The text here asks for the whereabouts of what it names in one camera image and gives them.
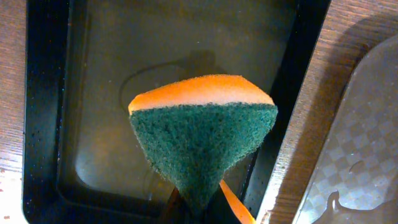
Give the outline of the green orange sponge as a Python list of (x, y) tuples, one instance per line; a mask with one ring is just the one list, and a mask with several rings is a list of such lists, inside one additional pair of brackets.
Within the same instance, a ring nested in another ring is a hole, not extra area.
[(205, 75), (141, 93), (128, 112), (150, 166), (177, 189), (167, 222), (255, 222), (224, 174), (274, 127), (267, 93), (239, 75)]

